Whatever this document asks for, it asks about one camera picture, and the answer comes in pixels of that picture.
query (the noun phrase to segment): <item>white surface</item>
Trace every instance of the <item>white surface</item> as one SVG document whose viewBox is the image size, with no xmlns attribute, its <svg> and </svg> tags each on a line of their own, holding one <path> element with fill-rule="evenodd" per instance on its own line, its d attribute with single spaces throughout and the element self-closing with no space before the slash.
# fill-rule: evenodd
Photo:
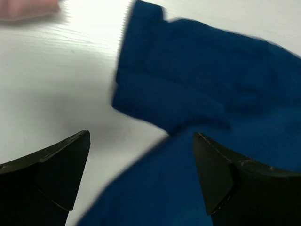
<svg viewBox="0 0 301 226">
<path fill-rule="evenodd" d="M 154 0 L 186 17 L 301 55 L 299 0 Z M 0 24 L 0 163 L 80 130 L 91 150 L 72 226 L 97 194 L 165 133 L 110 106 L 130 0 L 64 0 L 55 17 Z"/>
</svg>

